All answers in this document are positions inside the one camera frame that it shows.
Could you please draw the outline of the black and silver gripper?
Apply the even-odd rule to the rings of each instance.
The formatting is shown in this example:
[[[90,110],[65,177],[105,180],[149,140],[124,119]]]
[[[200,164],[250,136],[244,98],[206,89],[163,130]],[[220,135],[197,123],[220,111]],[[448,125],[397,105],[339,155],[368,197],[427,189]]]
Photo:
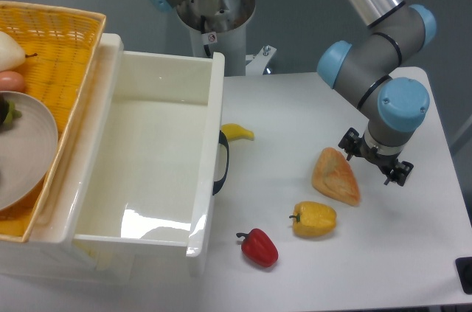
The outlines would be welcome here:
[[[347,161],[352,157],[361,157],[379,167],[386,176],[385,185],[396,183],[403,187],[413,170],[412,163],[398,161],[398,156],[403,151],[402,145],[393,147],[382,145],[374,140],[370,133],[359,136],[357,130],[349,128],[338,146],[346,153]]]

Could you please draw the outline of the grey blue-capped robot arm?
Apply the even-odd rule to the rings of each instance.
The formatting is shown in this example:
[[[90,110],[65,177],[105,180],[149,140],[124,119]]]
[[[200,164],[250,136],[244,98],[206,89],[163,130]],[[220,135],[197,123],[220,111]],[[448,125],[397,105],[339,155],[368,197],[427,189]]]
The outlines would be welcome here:
[[[429,107],[426,88],[391,73],[425,47],[437,23],[425,7],[404,0],[349,0],[370,31],[359,46],[338,41],[320,57],[317,73],[368,120],[360,134],[349,130],[339,146],[349,157],[374,164],[388,182],[404,185],[413,165],[398,157]],[[196,57],[225,56],[225,73],[249,72],[246,25],[255,0],[150,0],[162,12],[175,10],[190,32]]]

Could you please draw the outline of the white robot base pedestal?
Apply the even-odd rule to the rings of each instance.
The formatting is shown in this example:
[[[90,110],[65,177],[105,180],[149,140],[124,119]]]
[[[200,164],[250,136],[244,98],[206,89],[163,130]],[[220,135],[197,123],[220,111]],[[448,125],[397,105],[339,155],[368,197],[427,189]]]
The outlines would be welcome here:
[[[185,0],[176,12],[190,34],[192,54],[225,57],[226,76],[258,76],[270,72],[277,49],[265,45],[257,53],[246,51],[246,28],[255,11],[255,0]]]

